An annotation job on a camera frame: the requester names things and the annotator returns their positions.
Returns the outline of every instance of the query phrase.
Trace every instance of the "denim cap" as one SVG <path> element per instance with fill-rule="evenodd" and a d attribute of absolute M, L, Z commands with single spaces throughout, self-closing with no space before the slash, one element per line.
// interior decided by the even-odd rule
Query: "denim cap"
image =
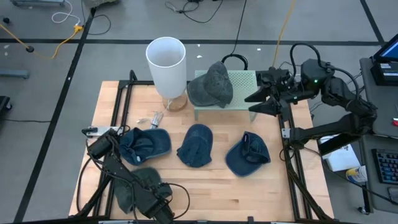
<path fill-rule="evenodd" d="M 138 176 L 138 178 L 142 180 L 147 180 L 147 182 L 150 182 L 152 186 L 158 186 L 162 182 L 159 173 L 151 167 L 136 169 L 131 171 L 131 173 L 135 174 L 136 176 Z M 118 200 L 118 205 L 125 214 L 128 214 L 132 211 L 131 186 L 125 181 L 119 179 L 115 179 L 114 182 L 114 194 L 116 196 L 116 199 Z M 167 198 L 172 194 L 171 189 L 168 187 L 158 188 L 157 193 L 163 198 Z"/>
<path fill-rule="evenodd" d="M 120 139 L 119 151 L 128 163 L 138 166 L 147 159 L 162 156 L 171 151 L 168 132 L 161 128 L 140 130 L 134 128 Z"/>
<path fill-rule="evenodd" d="M 245 131 L 242 139 L 229 150 L 225 161 L 235 175 L 245 177 L 271 162 L 271 159 L 261 137 Z"/>
<path fill-rule="evenodd" d="M 194 124 L 185 135 L 182 146 L 177 149 L 177 155 L 187 166 L 198 168 L 211 162 L 212 145 L 213 133 L 210 128 Z"/>
<path fill-rule="evenodd" d="M 218 105 L 224 108 L 230 104 L 233 88 L 224 63 L 214 63 L 206 74 L 192 80 L 187 86 L 187 93 L 195 106 Z"/>

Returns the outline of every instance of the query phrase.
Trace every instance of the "electrical plug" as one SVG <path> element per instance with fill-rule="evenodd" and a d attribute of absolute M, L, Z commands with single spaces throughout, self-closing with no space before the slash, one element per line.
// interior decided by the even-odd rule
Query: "electrical plug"
<path fill-rule="evenodd" d="M 83 30 L 83 26 L 75 25 L 74 28 L 75 28 L 75 32 L 76 32 L 76 33 L 78 33 L 78 32 L 80 32 L 80 31 Z"/>

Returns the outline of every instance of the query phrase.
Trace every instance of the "green mesh stand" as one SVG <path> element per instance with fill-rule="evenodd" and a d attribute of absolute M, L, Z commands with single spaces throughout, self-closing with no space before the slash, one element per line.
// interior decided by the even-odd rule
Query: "green mesh stand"
<path fill-rule="evenodd" d="M 206 70 L 195 71 L 195 78 L 204 75 Z M 199 111 L 212 110 L 242 110 L 247 111 L 248 108 L 257 103 L 246 103 L 244 99 L 249 95 L 257 91 L 256 71 L 228 71 L 229 79 L 231 80 L 232 87 L 234 90 L 234 96 L 230 104 L 226 105 L 225 108 L 220 108 L 217 105 L 214 106 L 194 106 L 195 121 L 198 120 Z M 254 121 L 257 113 L 249 112 L 250 121 Z"/>

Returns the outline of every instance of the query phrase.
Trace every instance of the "gray floor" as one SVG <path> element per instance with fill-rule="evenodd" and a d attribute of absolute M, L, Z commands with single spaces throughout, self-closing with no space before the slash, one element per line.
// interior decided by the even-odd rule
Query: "gray floor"
<path fill-rule="evenodd" d="M 182 7 L 183 0 L 171 0 Z M 81 17 L 80 0 L 70 0 L 73 14 Z M 381 34 L 385 40 L 393 37 L 396 25 L 395 0 L 367 0 Z M 192 17 L 204 20 L 217 7 L 218 2 L 205 0 Z M 241 40 L 277 40 L 280 28 L 289 10 L 289 0 L 249 0 L 244 15 Z M 106 14 L 112 21 L 111 30 L 104 35 L 89 35 L 88 39 L 150 40 L 161 36 L 179 39 L 233 40 L 238 30 L 242 0 L 225 0 L 214 19 L 197 24 L 181 14 L 164 7 L 164 1 L 122 0 L 119 4 L 101 7 L 96 15 Z M 9 26 L 24 39 L 64 39 L 73 32 L 76 19 L 69 18 L 54 24 L 51 15 L 68 12 L 59 6 L 29 5 L 15 7 L 9 1 L 0 2 L 0 14 L 10 17 Z M 90 32 L 101 32 L 107 21 L 98 18 Z M 9 36 L 0 30 L 0 39 Z M 323 41 L 377 41 L 359 0 L 297 0 L 283 40 Z M 36 51 L 51 55 L 56 44 L 32 44 Z M 65 77 L 70 68 L 77 44 L 65 44 L 55 60 L 42 60 L 27 54 L 18 44 L 0 44 L 0 67 L 28 69 L 30 78 L 0 78 L 0 95 L 12 98 L 14 105 L 8 118 L 51 120 Z M 207 69 L 214 61 L 229 54 L 233 45 L 187 44 L 188 79 L 194 70 Z M 90 125 L 101 82 L 127 79 L 133 69 L 138 79 L 150 80 L 145 58 L 146 45 L 141 44 L 85 44 L 77 64 L 63 110 L 58 120 L 49 151 L 45 158 L 37 185 L 30 200 L 24 221 L 65 218 L 75 190 L 78 171 L 84 151 L 84 137 L 80 130 Z M 279 49 L 277 65 L 289 61 L 289 45 Z M 317 46 L 322 59 L 359 73 L 361 57 L 368 57 L 379 47 Z M 236 53 L 249 61 L 250 70 L 266 70 L 272 63 L 275 45 L 238 45 Z M 295 58 L 302 63 L 315 55 L 309 49 L 297 47 Z M 242 69 L 240 61 L 229 59 L 231 70 Z M 336 74 L 348 80 L 344 75 Z M 310 106 L 320 99 L 310 100 Z M 336 121 L 344 110 L 327 105 L 314 112 L 314 125 Z M 43 143 L 48 124 L 3 122 L 0 127 L 0 222 L 12 222 L 21 202 L 35 160 Z M 398 215 L 375 211 L 365 216 L 356 211 L 363 205 L 362 192 L 357 187 L 326 173 L 328 189 L 335 217 L 347 222 L 395 223 Z"/>

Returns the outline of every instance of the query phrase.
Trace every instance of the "wooden table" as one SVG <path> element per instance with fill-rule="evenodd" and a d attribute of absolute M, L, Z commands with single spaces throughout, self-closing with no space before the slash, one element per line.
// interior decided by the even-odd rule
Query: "wooden table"
<path fill-rule="evenodd" d="M 103 82 L 93 118 L 93 126 L 109 126 L 113 113 L 118 82 Z M 118 124 L 121 120 L 124 96 L 119 110 Z M 149 123 L 137 124 L 141 118 L 153 118 L 154 111 L 163 111 L 162 98 L 153 85 L 134 85 L 129 105 L 127 124 L 140 129 L 149 128 Z M 296 127 L 310 128 L 312 120 L 306 101 L 292 106 Z M 172 140 L 172 152 L 166 156 L 149 159 L 140 167 L 154 167 L 159 171 L 165 182 L 181 184 L 186 187 L 191 196 L 191 206 L 181 220 L 213 220 L 213 221 L 244 221 L 253 216 L 255 221 L 294 221 L 290 199 L 289 184 L 285 162 L 279 159 L 282 149 L 278 119 L 258 114 L 256 120 L 250 123 L 248 111 L 209 111 L 199 114 L 195 122 L 193 105 L 179 112 L 165 112 L 160 128 L 166 129 Z M 187 167 L 177 157 L 177 149 L 182 145 L 188 128 L 201 123 L 213 131 L 213 148 L 210 164 L 201 168 Z M 225 164 L 225 155 L 242 137 L 244 131 L 260 135 L 266 143 L 271 163 L 262 166 L 248 177 L 236 177 Z M 315 141 L 307 147 L 317 149 Z M 328 189 L 323 175 L 320 158 L 311 152 L 301 151 L 302 164 L 307 183 L 307 189 L 326 214 L 333 217 Z M 82 166 L 88 159 L 83 156 Z M 136 167 L 124 161 L 129 169 Z M 100 171 L 91 162 L 82 177 L 81 207 L 92 196 L 98 185 Z M 174 199 L 170 207 L 176 215 L 181 214 L 187 206 L 187 196 L 182 189 L 172 187 Z M 298 189 L 297 198 L 302 202 Z M 108 190 L 103 194 L 101 212 Z M 76 214 L 76 192 L 70 208 L 70 214 Z M 304 218 L 302 203 L 299 203 L 301 217 Z M 139 219 L 146 219 L 138 214 Z M 125 214 L 113 200 L 112 219 L 133 219 L 132 213 Z"/>

